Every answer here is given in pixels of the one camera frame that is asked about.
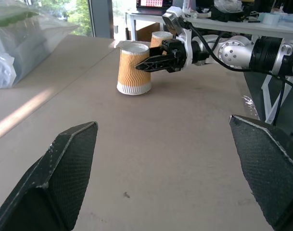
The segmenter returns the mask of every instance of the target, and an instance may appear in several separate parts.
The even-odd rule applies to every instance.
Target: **white plastic bag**
[[[0,2],[0,88],[11,88],[78,26],[14,1]]]
[[[214,4],[223,13],[242,12],[242,1],[240,0],[215,0]]]

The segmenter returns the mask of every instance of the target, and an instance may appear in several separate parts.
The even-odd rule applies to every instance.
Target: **white table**
[[[243,177],[228,122],[246,115],[242,74],[192,65],[154,73],[148,94],[126,96],[116,90],[112,44],[68,36],[14,89],[0,90],[0,125],[15,122],[0,136],[0,206],[58,133],[95,120],[76,231],[272,230]]]
[[[132,40],[136,40],[136,20],[143,21],[151,21],[157,23],[164,23],[161,16],[147,15],[147,14],[137,14],[137,13],[129,13],[131,20],[131,37]],[[269,36],[269,37],[277,37],[277,38],[293,38],[293,29],[292,28],[284,28],[278,26],[269,26],[261,23],[236,23],[236,22],[219,22],[211,19],[205,18],[192,18],[188,21],[192,22],[192,24],[197,28],[202,29],[211,29],[211,30],[219,30],[219,31],[229,31],[229,32],[237,32],[237,33],[245,33],[251,35],[259,35],[259,36]]]

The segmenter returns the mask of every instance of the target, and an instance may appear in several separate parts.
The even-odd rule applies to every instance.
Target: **cup bottom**
[[[152,88],[152,84],[151,84],[151,82],[149,82],[149,83],[144,84],[142,86],[130,87],[130,86],[126,86],[126,85],[123,85],[123,84],[117,82],[116,88],[118,89],[118,91],[120,93],[123,93],[125,95],[142,95],[142,94],[148,92]]]

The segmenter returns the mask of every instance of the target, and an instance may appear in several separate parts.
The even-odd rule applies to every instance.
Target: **paper cup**
[[[172,39],[173,35],[170,32],[157,31],[152,33],[151,47],[159,47],[162,44],[162,40]]]
[[[116,88],[126,95],[141,95],[151,88],[151,73],[137,70],[135,65],[150,56],[148,46],[131,43],[122,47]]]

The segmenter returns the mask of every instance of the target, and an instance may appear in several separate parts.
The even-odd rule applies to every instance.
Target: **cardboard box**
[[[150,42],[152,39],[152,33],[154,31],[160,31],[160,23],[145,22],[144,24],[137,21],[137,41]]]

